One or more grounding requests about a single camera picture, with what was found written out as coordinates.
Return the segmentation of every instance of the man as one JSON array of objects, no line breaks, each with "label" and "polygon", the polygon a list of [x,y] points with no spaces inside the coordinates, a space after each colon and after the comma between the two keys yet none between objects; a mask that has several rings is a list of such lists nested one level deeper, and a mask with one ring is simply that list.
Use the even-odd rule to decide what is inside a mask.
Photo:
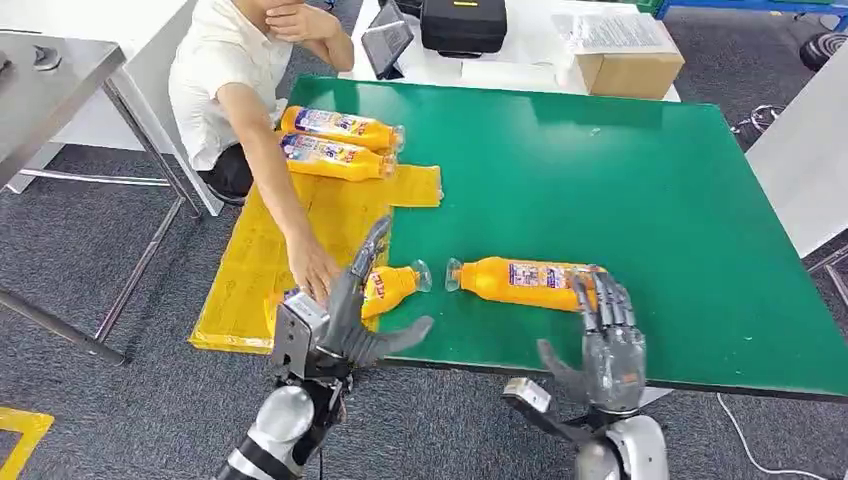
[{"label": "man", "polygon": [[169,93],[200,177],[236,205],[256,180],[286,238],[295,282],[324,303],[339,268],[315,238],[273,132],[281,114],[274,91],[295,43],[337,70],[353,68],[353,44],[339,21],[303,0],[198,0]]}]

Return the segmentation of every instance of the cardboard box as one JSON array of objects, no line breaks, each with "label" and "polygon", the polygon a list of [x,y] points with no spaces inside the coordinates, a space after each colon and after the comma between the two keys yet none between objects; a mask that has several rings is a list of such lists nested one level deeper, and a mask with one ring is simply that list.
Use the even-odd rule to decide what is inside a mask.
[{"label": "cardboard box", "polygon": [[[657,23],[669,35],[665,25]],[[656,100],[665,96],[684,63],[679,50],[677,53],[595,53],[575,58],[590,95]]]}]

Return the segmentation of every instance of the green table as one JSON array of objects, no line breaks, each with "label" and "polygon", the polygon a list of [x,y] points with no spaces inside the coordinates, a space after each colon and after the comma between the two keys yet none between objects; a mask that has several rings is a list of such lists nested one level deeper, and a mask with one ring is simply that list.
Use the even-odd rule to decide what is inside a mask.
[{"label": "green table", "polygon": [[649,385],[848,401],[846,347],[719,110],[711,105],[301,77],[290,104],[407,128],[401,162],[442,168],[437,209],[397,209],[389,260],[431,293],[384,315],[436,322],[395,360],[580,365],[577,314],[443,288],[449,257],[608,268],[630,291]]}]

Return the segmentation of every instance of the silver robotic arm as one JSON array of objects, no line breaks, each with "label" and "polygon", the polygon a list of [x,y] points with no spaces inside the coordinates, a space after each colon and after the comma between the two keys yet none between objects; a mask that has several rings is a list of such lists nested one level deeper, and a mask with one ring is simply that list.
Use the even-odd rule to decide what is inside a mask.
[{"label": "silver robotic arm", "polygon": [[606,272],[592,272],[598,298],[592,309],[577,275],[569,281],[583,316],[583,370],[562,362],[547,340],[539,355],[566,388],[566,399],[585,404],[589,413],[565,423],[549,412],[550,394],[527,378],[507,383],[502,397],[544,432],[573,442],[578,449],[579,480],[666,480],[665,439],[657,422],[639,413],[645,388],[645,339],[627,290]]},{"label": "silver robotic arm", "polygon": [[333,284],[327,310],[302,292],[277,307],[271,363],[279,370],[279,388],[262,404],[217,480],[300,478],[330,429],[344,419],[353,368],[415,345],[427,335],[430,317],[389,334],[362,326],[365,283],[384,250],[390,221],[383,217],[371,228],[353,263]]}]

